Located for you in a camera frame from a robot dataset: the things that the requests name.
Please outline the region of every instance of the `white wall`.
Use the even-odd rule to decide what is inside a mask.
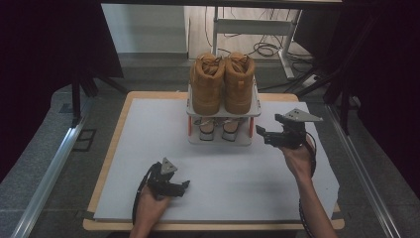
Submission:
[[[183,6],[102,4],[117,53],[186,53]]]

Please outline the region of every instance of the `pair of boots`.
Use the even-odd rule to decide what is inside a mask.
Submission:
[[[211,54],[199,57],[190,71],[192,106],[195,113],[211,116],[219,111],[222,98],[225,109],[232,114],[246,114],[253,99],[255,63],[241,53],[232,53],[227,58]],[[235,141],[239,127],[238,118],[228,118],[223,124],[222,138]],[[201,118],[200,139],[213,140],[214,119]]]

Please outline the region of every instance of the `black cable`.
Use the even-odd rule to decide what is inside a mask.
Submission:
[[[139,200],[140,200],[140,196],[142,194],[143,187],[145,187],[146,182],[148,181],[148,177],[151,174],[154,166],[155,165],[153,165],[149,168],[148,172],[146,173],[146,175],[143,177],[142,181],[140,182],[139,188],[137,188],[136,198],[134,199],[133,210],[132,210],[133,225],[136,223],[137,207],[139,206]]]
[[[314,59],[305,59],[305,58],[299,58],[298,55],[291,55],[291,54],[287,54],[287,58],[289,60],[297,60],[297,61],[301,61],[301,62],[306,62],[306,63],[313,63]]]
[[[281,84],[276,84],[276,85],[273,85],[273,86],[260,87],[260,88],[258,89],[258,92],[262,92],[262,91],[264,91],[264,90],[268,90],[268,89],[272,89],[272,88],[277,88],[277,87],[285,86],[285,85],[288,85],[288,84],[290,84],[290,83],[292,83],[292,81],[285,82],[285,83],[281,83]]]
[[[271,15],[269,16],[269,19],[272,20],[272,16],[274,15],[274,9],[271,9]]]
[[[295,70],[295,71],[297,71],[297,72],[306,72],[307,70],[301,70],[301,69],[298,69],[295,65],[296,64],[311,64],[311,63],[307,63],[307,62],[299,62],[299,61],[296,61],[296,62],[293,62],[292,64],[291,64],[291,67]]]
[[[232,16],[234,16],[234,19],[236,19],[236,16],[233,13],[233,8],[232,7],[231,7],[231,14],[232,14]],[[225,7],[222,8],[222,17],[225,18]],[[227,36],[226,33],[223,34],[223,36],[225,36],[225,38],[233,38],[233,37],[238,37],[240,35],[241,34],[233,34],[233,35]]]
[[[206,7],[206,11],[205,11],[205,13],[204,13],[204,32],[206,33],[207,43],[209,44],[209,46],[210,46],[210,47],[213,47],[213,46],[210,44],[210,41],[209,41],[209,36],[207,35],[207,7]]]
[[[284,90],[283,93],[289,92],[292,88],[296,87],[296,85],[302,81],[302,79],[304,79],[308,74],[312,73],[315,71],[315,67],[310,68],[309,70],[307,70],[303,75],[301,75],[300,77],[296,78],[293,80],[293,84],[290,85],[288,88],[286,88]]]
[[[301,55],[301,54],[294,54],[294,53],[287,53],[288,55],[291,55],[291,56],[296,56],[296,57],[311,57],[311,59],[312,59],[312,55]]]
[[[246,55],[248,56],[253,53],[258,53],[260,56],[266,57],[266,58],[276,55],[280,51],[281,48],[274,44],[263,42],[265,41],[266,37],[267,35],[263,35],[260,41],[254,44],[254,50],[250,53],[247,53]]]
[[[221,49],[221,48],[218,48],[217,50],[222,51],[222,52],[226,52],[226,53],[228,53],[228,54],[230,54],[230,53],[231,53],[231,52],[229,52],[229,51],[227,51],[227,50],[225,50],[225,49]]]
[[[290,14],[290,9],[287,11],[286,20],[284,20],[284,21],[287,21],[289,14]]]
[[[311,177],[313,177],[314,174],[315,174],[315,168],[316,168],[317,146],[316,146],[316,141],[315,141],[314,137],[309,132],[306,132],[306,134],[309,135],[312,138],[312,141],[314,143],[313,148],[309,145],[309,143],[306,140],[303,143],[303,145],[306,147],[306,149],[308,150],[308,152],[311,156]],[[315,238],[315,236],[312,234],[312,232],[309,229],[308,223],[306,222],[305,214],[303,212],[302,202],[301,202],[300,198],[299,198],[299,216],[300,216],[300,220],[302,221],[303,228],[305,229],[308,237]]]
[[[259,16],[259,19],[262,18],[263,14],[266,12],[266,10],[268,10],[267,8],[265,8],[265,10],[262,12],[262,14]]]
[[[280,14],[280,11],[281,11],[281,9],[278,9],[278,11],[277,11],[277,15],[275,16],[275,20],[277,20],[277,19],[278,19],[278,14]]]

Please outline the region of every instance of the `boot laces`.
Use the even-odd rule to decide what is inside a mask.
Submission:
[[[241,123],[244,122],[244,118],[242,118],[242,117],[227,118],[226,120],[224,120],[222,122],[219,122],[218,125],[222,126],[222,125],[233,123],[233,122],[238,122],[238,124],[241,124]]]
[[[219,69],[219,62],[220,62],[221,58],[215,58],[215,59],[210,59],[210,58],[201,58],[201,60],[203,61],[203,71],[206,74],[209,75],[214,75],[217,71],[217,69]]]
[[[205,122],[201,122],[201,118],[194,121],[194,125],[196,125],[196,126],[205,126],[205,125],[208,125],[208,124],[216,125],[217,123],[216,123],[216,120],[214,118],[212,118],[210,120],[207,120]]]
[[[232,60],[232,68],[236,72],[247,72],[247,60],[248,56],[244,56],[242,58],[231,58]]]

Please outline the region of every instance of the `black curtain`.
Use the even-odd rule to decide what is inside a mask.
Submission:
[[[407,1],[388,4],[351,73],[361,120],[420,197],[418,14]]]
[[[0,3],[1,179],[37,132],[53,93],[89,69],[123,77],[99,2]]]

